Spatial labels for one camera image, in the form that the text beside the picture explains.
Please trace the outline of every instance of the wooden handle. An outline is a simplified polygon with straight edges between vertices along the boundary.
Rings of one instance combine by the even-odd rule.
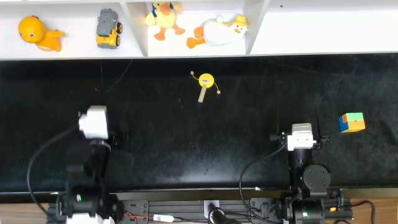
[[[203,103],[203,99],[205,98],[205,94],[206,94],[206,89],[207,89],[207,86],[206,86],[206,85],[203,85],[203,86],[201,87],[200,95],[199,95],[199,99],[198,99],[198,102],[199,102],[199,103]]]

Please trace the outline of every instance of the metal bracket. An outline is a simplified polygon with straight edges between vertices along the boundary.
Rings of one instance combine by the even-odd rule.
[[[274,198],[252,198],[250,199],[251,210],[260,217],[266,218],[270,221],[280,222],[275,214],[275,202]],[[262,223],[261,220],[251,219],[253,223]]]
[[[216,207],[220,207],[220,201],[219,200],[204,200],[203,201],[203,214],[205,215],[205,218],[209,217],[209,205],[213,204]]]
[[[133,215],[142,217],[149,216],[149,202],[147,200],[121,200],[124,205],[124,212],[129,211]],[[148,218],[124,217],[120,224],[148,224]]]

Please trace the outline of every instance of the white label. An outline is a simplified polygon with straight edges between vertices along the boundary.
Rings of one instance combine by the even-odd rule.
[[[154,215],[154,221],[160,221],[160,222],[173,222],[174,217],[171,215]]]

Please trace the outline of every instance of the rubik's cube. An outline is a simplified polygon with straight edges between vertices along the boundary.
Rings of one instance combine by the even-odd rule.
[[[362,113],[346,113],[338,118],[342,133],[357,132],[365,129]]]

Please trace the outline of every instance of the blue cube face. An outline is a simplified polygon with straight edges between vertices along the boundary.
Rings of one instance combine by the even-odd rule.
[[[338,118],[338,122],[340,123],[340,131],[341,132],[348,130],[348,122],[344,123],[343,116]]]

